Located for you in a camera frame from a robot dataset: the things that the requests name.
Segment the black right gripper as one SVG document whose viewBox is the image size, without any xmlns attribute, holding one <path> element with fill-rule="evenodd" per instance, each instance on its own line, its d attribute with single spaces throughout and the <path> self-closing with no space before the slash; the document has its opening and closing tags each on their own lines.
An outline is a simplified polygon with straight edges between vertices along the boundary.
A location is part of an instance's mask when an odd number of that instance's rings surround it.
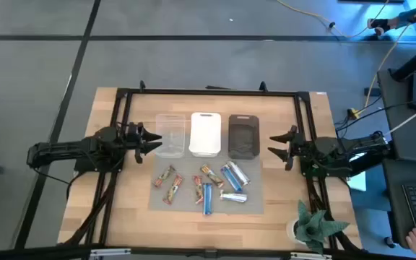
<svg viewBox="0 0 416 260">
<path fill-rule="evenodd" d="M 285 170 L 292 170 L 294 164 L 294 156 L 301 154 L 301 149 L 306 141 L 305 135 L 298 132 L 298 127 L 292 125 L 290 130 L 283 135 L 271 136 L 270 139 L 275 142 L 288 143 L 288 151 L 286 149 L 277 149 L 268 147 L 268 150 L 278 156 L 281 161 L 285 162 Z"/>
</svg>

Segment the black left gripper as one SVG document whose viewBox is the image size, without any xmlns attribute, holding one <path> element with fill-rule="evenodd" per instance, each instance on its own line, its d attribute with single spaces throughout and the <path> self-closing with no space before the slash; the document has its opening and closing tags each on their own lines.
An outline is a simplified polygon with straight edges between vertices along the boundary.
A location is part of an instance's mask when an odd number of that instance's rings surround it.
<svg viewBox="0 0 416 260">
<path fill-rule="evenodd" d="M 134 151 L 134 158 L 137 163 L 143 163 L 141 153 L 148 154 L 151 151 L 157 149 L 161 146 L 161 143 L 145 143 L 153 142 L 161 139 L 162 137 L 158 134 L 153 134 L 144 130 L 142 123 L 133 123 L 130 122 L 126 127 L 125 144 L 128 150 Z"/>
</svg>

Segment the red green granola bar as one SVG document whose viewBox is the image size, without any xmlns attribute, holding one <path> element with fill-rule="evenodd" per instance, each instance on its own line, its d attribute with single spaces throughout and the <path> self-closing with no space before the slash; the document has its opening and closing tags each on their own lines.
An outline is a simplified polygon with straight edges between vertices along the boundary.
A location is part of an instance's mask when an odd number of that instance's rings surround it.
<svg viewBox="0 0 416 260">
<path fill-rule="evenodd" d="M 200 204 L 204 201 L 202 177 L 200 175 L 194 175 L 192 179 L 195 185 L 196 204 Z"/>
<path fill-rule="evenodd" d="M 178 188 L 180 187 L 182 182 L 183 177 L 180 174 L 177 174 L 167 194 L 162 199 L 166 204 L 171 205 L 173 203 L 174 197 L 177 194 Z"/>
<path fill-rule="evenodd" d="M 153 185 L 156 188 L 161 187 L 161 185 L 176 172 L 176 169 L 169 165 L 164 171 L 153 181 Z"/>
</svg>

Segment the silver brown granola bar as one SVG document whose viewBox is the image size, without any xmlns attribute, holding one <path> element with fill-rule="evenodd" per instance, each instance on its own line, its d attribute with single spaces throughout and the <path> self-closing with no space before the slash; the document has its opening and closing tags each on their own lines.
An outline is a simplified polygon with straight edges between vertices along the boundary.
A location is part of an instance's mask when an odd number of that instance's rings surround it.
<svg viewBox="0 0 416 260">
<path fill-rule="evenodd" d="M 237 179 L 239 180 L 242 186 L 248 185 L 251 182 L 249 177 L 234 162 L 228 161 L 227 165 L 235 174 L 235 176 L 237 177 Z"/>
</svg>

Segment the blue granola bar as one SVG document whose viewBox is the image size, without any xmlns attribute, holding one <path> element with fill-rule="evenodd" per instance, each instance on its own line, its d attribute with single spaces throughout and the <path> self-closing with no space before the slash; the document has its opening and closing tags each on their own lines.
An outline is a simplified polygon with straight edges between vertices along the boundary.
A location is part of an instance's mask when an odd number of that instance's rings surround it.
<svg viewBox="0 0 416 260">
<path fill-rule="evenodd" d="M 237 192 L 237 193 L 242 192 L 242 187 L 241 187 L 240 183 L 238 182 L 238 180 L 233 175 L 231 169 L 228 166 L 224 165 L 224 166 L 221 167 L 220 170 L 223 173 L 223 175 L 226 177 L 226 179 L 230 183 L 230 185 L 233 187 L 234 191 Z"/>
<path fill-rule="evenodd" d="M 212 213 L 212 184 L 203 183 L 203 189 L 204 189 L 203 215 L 210 215 Z"/>
</svg>

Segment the orange green granola bar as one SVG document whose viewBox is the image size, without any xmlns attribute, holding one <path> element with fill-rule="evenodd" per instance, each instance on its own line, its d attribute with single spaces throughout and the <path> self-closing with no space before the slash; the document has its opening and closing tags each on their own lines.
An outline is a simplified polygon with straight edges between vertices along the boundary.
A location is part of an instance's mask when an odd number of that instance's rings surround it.
<svg viewBox="0 0 416 260">
<path fill-rule="evenodd" d="M 224 181 L 221 179 L 221 177 L 216 175 L 207 164 L 203 164 L 200 170 L 213 182 L 214 185 L 216 185 L 216 187 L 221 189 L 224 186 Z"/>
</svg>

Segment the clear plastic bin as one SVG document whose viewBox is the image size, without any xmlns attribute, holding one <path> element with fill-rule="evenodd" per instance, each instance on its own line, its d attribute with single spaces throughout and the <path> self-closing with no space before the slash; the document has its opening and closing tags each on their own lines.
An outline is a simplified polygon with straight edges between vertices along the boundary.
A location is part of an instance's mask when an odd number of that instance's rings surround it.
<svg viewBox="0 0 416 260">
<path fill-rule="evenodd" d="M 156 132 L 162 145 L 156 149 L 161 158 L 181 158 L 185 152 L 186 117 L 184 114 L 157 114 Z"/>
</svg>

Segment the dark grey plastic bin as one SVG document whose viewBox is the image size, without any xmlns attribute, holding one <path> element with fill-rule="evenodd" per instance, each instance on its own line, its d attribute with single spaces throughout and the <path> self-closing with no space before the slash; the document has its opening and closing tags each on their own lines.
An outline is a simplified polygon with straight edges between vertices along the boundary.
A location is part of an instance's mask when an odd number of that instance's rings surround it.
<svg viewBox="0 0 416 260">
<path fill-rule="evenodd" d="M 259 118 L 252 115 L 230 115 L 228 156 L 234 160 L 252 160 L 259 153 Z"/>
</svg>

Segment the white plastic bin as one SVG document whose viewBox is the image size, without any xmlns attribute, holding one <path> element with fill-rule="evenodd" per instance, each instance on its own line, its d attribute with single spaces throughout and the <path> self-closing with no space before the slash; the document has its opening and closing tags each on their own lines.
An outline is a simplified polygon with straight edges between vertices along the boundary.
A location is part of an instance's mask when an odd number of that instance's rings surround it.
<svg viewBox="0 0 416 260">
<path fill-rule="evenodd" d="M 221 151 L 221 133 L 219 113 L 192 113 L 189 151 L 195 157 L 216 157 Z"/>
</svg>

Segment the grey woven mat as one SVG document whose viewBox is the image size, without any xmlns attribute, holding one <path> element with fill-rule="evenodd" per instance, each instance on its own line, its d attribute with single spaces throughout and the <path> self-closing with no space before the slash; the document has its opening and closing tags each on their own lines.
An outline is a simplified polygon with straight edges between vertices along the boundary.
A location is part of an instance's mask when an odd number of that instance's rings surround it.
<svg viewBox="0 0 416 260">
<path fill-rule="evenodd" d="M 183 177 L 183 182 L 179 186 L 173 203 L 166 204 L 163 199 L 171 187 L 175 176 L 171 175 L 168 179 L 163 181 L 160 187 L 155 187 L 151 184 L 151 192 L 149 195 L 149 209 L 161 211 L 179 211 L 179 212 L 198 212 L 203 210 L 203 204 L 196 203 L 194 176 L 202 176 L 200 167 L 204 164 L 214 171 L 216 175 L 224 178 L 220 172 L 220 168 L 225 165 L 230 158 L 227 155 L 219 154 L 216 157 L 194 157 L 188 153 L 181 158 L 161 158 L 156 157 L 153 162 L 153 173 L 151 180 L 154 181 L 158 176 L 163 174 L 169 166 L 173 166 L 177 174 Z M 234 163 L 244 172 L 250 179 L 250 183 L 243 187 L 242 193 L 247 196 L 244 203 L 221 200 L 220 192 L 224 191 L 226 194 L 234 192 L 233 187 L 228 181 L 222 188 L 216 186 L 212 187 L 212 211 L 214 213 L 225 214 L 253 214 L 260 215 L 263 210 L 263 188 L 261 177 L 261 161 L 259 158 L 253 160 L 235 160 Z"/>
</svg>

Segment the white plant pot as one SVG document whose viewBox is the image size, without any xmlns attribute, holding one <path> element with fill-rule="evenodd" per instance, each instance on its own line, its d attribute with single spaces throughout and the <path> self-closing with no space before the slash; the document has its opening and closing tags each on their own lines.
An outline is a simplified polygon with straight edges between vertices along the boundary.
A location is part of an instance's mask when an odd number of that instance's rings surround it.
<svg viewBox="0 0 416 260">
<path fill-rule="evenodd" d="M 299 244 L 305 245 L 306 244 L 305 242 L 302 242 L 296 238 L 295 230 L 297 228 L 298 228 L 298 218 L 289 221 L 286 225 L 287 236 L 293 243 L 299 243 Z"/>
</svg>

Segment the green succulent plant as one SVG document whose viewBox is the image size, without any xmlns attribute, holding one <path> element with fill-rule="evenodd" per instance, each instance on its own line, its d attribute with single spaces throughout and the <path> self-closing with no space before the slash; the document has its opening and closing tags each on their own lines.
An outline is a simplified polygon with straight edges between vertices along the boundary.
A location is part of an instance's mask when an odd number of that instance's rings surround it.
<svg viewBox="0 0 416 260">
<path fill-rule="evenodd" d="M 326 210 L 318 210 L 311 214 L 306 205 L 298 201 L 298 226 L 295 238 L 304 242 L 315 253 L 324 251 L 325 238 L 343 231 L 350 224 L 344 221 L 325 220 Z"/>
</svg>

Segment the person's shoe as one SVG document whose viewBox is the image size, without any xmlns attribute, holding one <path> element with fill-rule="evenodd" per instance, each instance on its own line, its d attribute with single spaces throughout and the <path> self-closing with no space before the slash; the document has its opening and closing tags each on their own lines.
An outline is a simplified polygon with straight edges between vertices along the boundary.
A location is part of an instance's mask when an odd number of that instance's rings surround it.
<svg viewBox="0 0 416 260">
<path fill-rule="evenodd" d="M 368 19 L 367 27 L 368 29 L 374 29 L 377 36 L 382 36 L 391 29 L 387 19 Z"/>
</svg>

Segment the black aluminium table frame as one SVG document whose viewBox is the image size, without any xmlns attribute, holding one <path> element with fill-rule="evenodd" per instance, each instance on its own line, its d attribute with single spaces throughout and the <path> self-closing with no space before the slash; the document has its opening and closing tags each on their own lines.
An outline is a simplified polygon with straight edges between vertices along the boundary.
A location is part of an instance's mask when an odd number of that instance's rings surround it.
<svg viewBox="0 0 416 260">
<path fill-rule="evenodd" d="M 305 178 L 300 166 L 285 170 L 284 163 L 271 152 L 273 137 L 284 134 L 296 123 L 297 115 L 307 137 L 332 137 L 335 134 L 329 99 L 324 92 L 298 93 L 238 90 L 133 90 L 130 100 L 115 107 L 117 90 L 99 87 L 84 116 L 82 135 L 90 135 L 111 122 L 113 114 L 132 122 L 141 122 L 155 130 L 159 113 L 219 113 L 223 121 L 231 114 L 258 116 L 260 123 L 260 166 L 262 190 L 261 214 L 215 212 L 177 212 L 149 208 L 151 175 L 155 156 L 144 156 L 136 163 L 127 155 L 118 174 L 105 242 L 109 246 L 129 247 L 134 253 L 208 254 L 218 256 L 280 257 L 304 252 L 302 243 L 291 240 L 286 227 L 298 216 L 298 202 L 308 201 Z"/>
</svg>

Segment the silver metal bracket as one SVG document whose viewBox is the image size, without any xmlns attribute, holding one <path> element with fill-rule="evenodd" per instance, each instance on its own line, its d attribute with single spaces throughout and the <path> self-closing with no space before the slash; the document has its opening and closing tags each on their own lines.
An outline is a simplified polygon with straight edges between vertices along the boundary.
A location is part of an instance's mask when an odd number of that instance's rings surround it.
<svg viewBox="0 0 416 260">
<path fill-rule="evenodd" d="M 91 250 L 89 257 L 100 259 L 106 256 L 122 256 L 129 254 L 131 254 L 130 248 L 102 248 Z"/>
<path fill-rule="evenodd" d="M 321 255 L 319 253 L 292 252 L 290 260 L 333 260 L 331 255 Z"/>
</svg>

